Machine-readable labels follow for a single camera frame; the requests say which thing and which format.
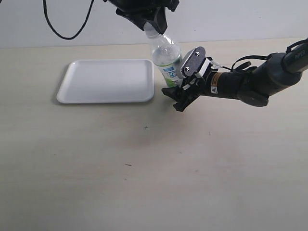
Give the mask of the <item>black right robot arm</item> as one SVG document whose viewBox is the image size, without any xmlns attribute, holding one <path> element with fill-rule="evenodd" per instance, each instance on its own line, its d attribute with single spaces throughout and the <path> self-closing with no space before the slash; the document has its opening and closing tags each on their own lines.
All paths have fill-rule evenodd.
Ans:
<svg viewBox="0 0 308 231">
<path fill-rule="evenodd" d="M 240 58 L 241 65 L 232 65 L 226 72 L 206 55 L 202 46 L 192 49 L 180 62 L 177 71 L 182 83 L 162 88 L 162 93 L 175 101 L 176 111 L 184 111 L 200 96 L 240 100 L 264 107 L 269 97 L 297 84 L 308 68 L 308 41 L 300 40 L 285 52 L 267 56 L 249 55 Z"/>
</svg>

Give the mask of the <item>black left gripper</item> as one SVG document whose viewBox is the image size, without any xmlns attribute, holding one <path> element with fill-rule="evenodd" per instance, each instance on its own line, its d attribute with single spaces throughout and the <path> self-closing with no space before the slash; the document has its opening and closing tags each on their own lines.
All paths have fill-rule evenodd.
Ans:
<svg viewBox="0 0 308 231">
<path fill-rule="evenodd" d="M 166 9 L 174 12 L 179 0 L 104 0 L 114 5 L 116 14 L 129 20 L 144 31 L 146 23 L 155 28 L 159 34 L 167 30 Z"/>
</svg>

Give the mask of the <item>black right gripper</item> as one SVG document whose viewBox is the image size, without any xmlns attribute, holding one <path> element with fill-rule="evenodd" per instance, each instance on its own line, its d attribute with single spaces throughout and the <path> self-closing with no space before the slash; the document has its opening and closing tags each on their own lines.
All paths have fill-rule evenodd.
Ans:
<svg viewBox="0 0 308 231">
<path fill-rule="evenodd" d="M 212 57 L 206 57 L 206 63 L 210 63 L 206 69 L 205 74 L 201 78 L 196 78 L 195 76 L 185 78 L 182 81 L 182 85 L 162 88 L 161 92 L 176 101 L 174 108 L 178 112 L 183 112 L 192 102 L 194 102 L 200 95 L 202 90 L 205 88 L 207 77 L 219 68 L 213 61 Z"/>
</svg>

